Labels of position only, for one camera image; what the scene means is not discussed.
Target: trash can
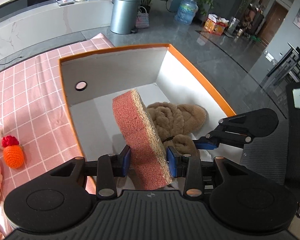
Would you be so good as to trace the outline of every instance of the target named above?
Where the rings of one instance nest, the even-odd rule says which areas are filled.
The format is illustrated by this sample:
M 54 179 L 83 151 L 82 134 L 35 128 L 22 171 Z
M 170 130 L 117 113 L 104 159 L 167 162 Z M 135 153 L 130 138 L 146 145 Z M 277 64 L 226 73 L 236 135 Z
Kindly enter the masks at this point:
M 110 30 L 118 34 L 129 34 L 137 20 L 141 0 L 112 0 L 114 4 Z

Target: brown plush toy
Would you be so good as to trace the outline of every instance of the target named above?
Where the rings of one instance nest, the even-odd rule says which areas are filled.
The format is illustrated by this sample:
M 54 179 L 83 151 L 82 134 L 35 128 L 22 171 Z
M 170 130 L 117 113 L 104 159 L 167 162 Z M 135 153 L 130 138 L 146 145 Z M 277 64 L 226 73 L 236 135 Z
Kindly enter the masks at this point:
M 147 110 L 165 148 L 173 146 L 181 154 L 200 155 L 187 135 L 199 130 L 206 121 L 203 108 L 163 102 L 151 104 Z

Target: plastic bottle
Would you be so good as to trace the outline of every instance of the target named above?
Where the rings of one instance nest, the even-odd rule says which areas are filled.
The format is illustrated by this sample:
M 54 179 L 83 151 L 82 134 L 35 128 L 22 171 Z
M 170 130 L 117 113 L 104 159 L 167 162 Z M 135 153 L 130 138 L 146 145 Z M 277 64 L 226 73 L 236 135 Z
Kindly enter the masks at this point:
M 198 6 L 195 0 L 183 0 L 174 18 L 178 22 L 190 25 L 197 11 Z

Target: gray floor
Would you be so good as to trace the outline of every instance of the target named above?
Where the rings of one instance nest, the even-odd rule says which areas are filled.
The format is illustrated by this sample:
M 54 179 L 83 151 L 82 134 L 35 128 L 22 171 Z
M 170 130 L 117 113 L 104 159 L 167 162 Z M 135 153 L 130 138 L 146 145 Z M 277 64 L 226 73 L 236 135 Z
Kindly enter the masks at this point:
M 33 57 L 44 51 L 103 33 L 115 46 L 145 43 L 171 43 L 179 50 L 219 91 L 237 114 L 268 107 L 276 111 L 279 119 L 287 117 L 284 87 L 264 89 L 249 73 L 263 50 L 245 38 L 200 34 L 199 24 L 190 26 L 174 21 L 171 13 L 150 13 L 150 28 L 136 34 L 119 35 L 109 27 L 96 28 L 60 36 L 23 49 L 0 60 L 0 70 Z

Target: pink checkered tablecloth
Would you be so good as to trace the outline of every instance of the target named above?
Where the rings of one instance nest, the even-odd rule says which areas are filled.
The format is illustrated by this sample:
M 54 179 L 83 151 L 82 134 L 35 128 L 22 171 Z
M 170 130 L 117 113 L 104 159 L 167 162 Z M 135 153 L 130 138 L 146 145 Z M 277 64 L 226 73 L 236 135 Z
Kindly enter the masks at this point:
M 81 156 L 67 116 L 58 60 L 113 44 L 101 33 L 89 41 L 54 49 L 0 72 L 0 126 L 24 148 L 25 164 L 9 168 L 3 161 L 2 200 L 15 187 Z

